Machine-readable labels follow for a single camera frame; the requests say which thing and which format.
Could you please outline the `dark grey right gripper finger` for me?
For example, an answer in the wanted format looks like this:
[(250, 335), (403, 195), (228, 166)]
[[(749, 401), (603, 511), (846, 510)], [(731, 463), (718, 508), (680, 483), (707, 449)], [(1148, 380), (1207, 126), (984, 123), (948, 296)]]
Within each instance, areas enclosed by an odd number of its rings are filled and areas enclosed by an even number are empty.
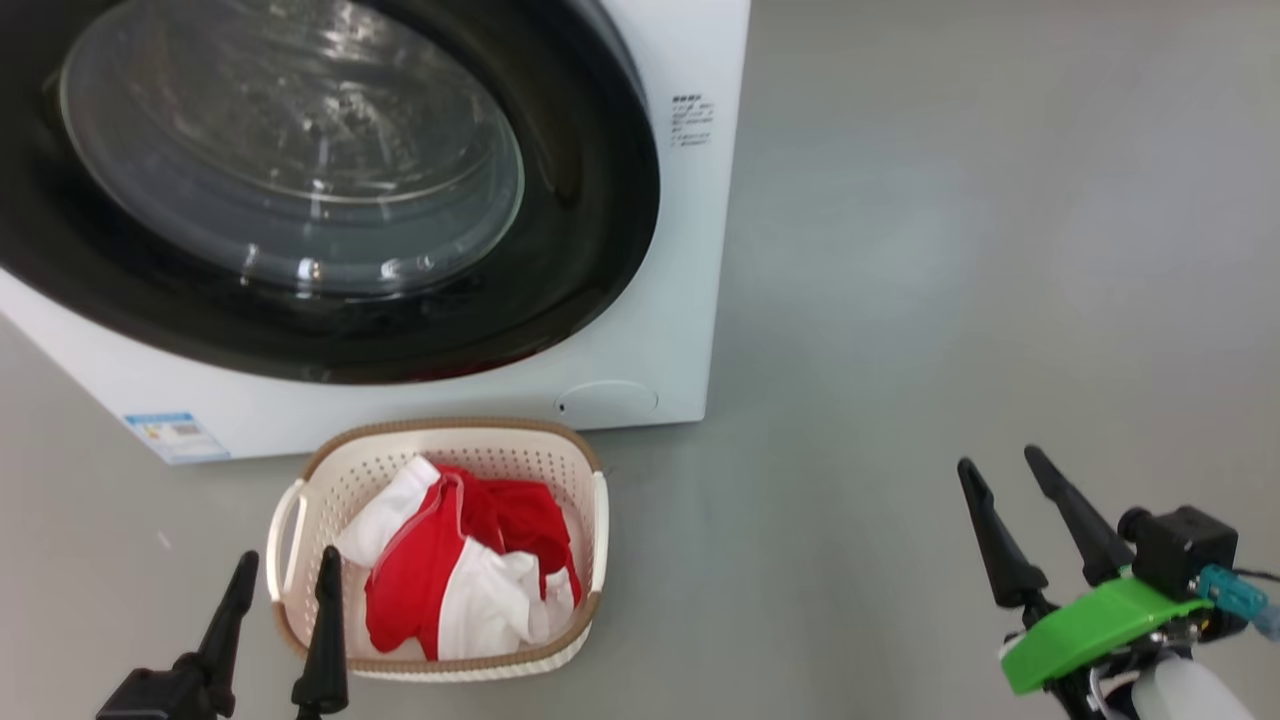
[(1042, 447), (1028, 445), (1024, 459), (1042, 492), (1065, 523), (1083, 566), (1089, 587), (1119, 579), (1135, 555), (1119, 533), (1107, 523), (1087, 497), (1059, 470)]
[(963, 457), (957, 477), (995, 603), (1001, 609), (1024, 609), (1044, 602), (1048, 582), (1032, 564), (1004, 524), (991, 491), (977, 465)]

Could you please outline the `blue energy label sticker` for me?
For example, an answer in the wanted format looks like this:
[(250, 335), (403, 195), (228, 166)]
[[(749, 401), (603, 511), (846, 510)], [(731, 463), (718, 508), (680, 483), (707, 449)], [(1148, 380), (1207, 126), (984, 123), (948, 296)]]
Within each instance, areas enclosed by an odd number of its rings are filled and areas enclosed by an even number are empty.
[(131, 432), (169, 465), (220, 462), (230, 452), (189, 413), (123, 415)]

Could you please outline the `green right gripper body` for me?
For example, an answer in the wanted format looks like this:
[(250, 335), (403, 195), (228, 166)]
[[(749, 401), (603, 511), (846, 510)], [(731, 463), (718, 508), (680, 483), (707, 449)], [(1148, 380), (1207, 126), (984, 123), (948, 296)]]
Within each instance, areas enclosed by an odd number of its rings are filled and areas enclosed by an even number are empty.
[[(1196, 580), (1190, 588), (1196, 592)], [(1106, 582), (1057, 609), (1044, 601), (1024, 610), (1033, 619), (1000, 660), (1014, 694), (1043, 691), (1108, 660), (1184, 653), (1231, 616), (1197, 593), (1171, 600), (1135, 577)]]

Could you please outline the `red and white clothes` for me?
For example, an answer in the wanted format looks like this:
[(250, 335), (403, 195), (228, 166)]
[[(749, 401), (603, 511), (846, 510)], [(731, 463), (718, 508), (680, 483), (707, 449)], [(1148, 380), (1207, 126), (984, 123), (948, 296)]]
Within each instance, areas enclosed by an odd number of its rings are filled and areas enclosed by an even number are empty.
[(543, 483), (485, 479), (416, 455), (337, 537), (369, 571), (372, 647), (417, 641), (430, 661), (544, 644), (582, 598), (571, 536)]

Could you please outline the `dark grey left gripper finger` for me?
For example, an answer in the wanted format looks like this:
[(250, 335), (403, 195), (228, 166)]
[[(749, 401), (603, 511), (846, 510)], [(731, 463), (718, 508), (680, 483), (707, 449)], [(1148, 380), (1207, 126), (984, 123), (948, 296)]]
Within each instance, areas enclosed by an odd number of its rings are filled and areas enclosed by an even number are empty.
[(241, 624), (253, 602), (259, 574), (257, 551), (241, 555), (225, 593), (210, 621), (197, 655), (204, 673), (204, 719), (232, 717), (236, 711), (233, 682)]
[(344, 711), (349, 703), (342, 557), (332, 544), (323, 552), (314, 597), (314, 632), (303, 671), (291, 694), (298, 719), (323, 719)]

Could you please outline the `washing machine glass door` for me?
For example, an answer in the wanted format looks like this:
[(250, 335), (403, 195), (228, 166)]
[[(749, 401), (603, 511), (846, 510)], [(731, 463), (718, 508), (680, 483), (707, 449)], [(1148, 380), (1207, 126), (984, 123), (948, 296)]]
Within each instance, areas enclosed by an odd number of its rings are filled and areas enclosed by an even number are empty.
[(604, 0), (0, 0), (0, 269), (178, 357), (509, 365), (618, 299), (659, 200)]

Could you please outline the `white washing machine body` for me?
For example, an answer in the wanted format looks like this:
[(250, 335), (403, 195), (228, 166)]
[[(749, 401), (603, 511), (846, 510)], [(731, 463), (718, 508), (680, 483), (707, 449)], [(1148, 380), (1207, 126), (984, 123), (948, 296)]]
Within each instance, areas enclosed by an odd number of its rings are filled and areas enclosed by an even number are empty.
[(595, 380), (655, 391), (659, 404), (646, 425), (701, 420), (753, 0), (604, 3), (643, 79), (660, 200), (635, 277), (566, 341), (470, 375), (339, 386), (252, 375), (146, 347), (41, 299), (3, 269), (0, 314), (128, 430), (123, 415), (189, 413), (229, 460), (308, 454), (353, 427), (421, 416), (561, 423), (553, 402)]

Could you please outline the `cream perforated basket brown rim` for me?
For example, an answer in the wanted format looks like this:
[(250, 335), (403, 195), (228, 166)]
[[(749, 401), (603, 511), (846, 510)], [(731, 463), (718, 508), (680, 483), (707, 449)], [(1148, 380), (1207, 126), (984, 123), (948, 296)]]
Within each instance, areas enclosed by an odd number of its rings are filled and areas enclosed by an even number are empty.
[(600, 460), (580, 434), (556, 423), (512, 418), (380, 423), (347, 430), (317, 448), (276, 505), (262, 561), (284, 644), (306, 656), (317, 616), (314, 589), (323, 551), (419, 455), (484, 478), (547, 486), (568, 525), (584, 598), (568, 626), (547, 643), (494, 659), (430, 662), (413, 642), (390, 653), (375, 651), (365, 626), (367, 571), (344, 562), (342, 607), (349, 673), (385, 682), (456, 684), (563, 667), (585, 644), (602, 601), (611, 541), (609, 488)]

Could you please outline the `round white filter cover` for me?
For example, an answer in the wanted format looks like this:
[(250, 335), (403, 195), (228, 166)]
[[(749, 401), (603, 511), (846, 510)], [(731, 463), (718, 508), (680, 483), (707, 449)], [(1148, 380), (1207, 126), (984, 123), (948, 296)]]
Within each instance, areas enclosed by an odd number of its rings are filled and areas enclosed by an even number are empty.
[(559, 421), (580, 430), (646, 425), (659, 404), (655, 391), (630, 380), (595, 380), (553, 402)]

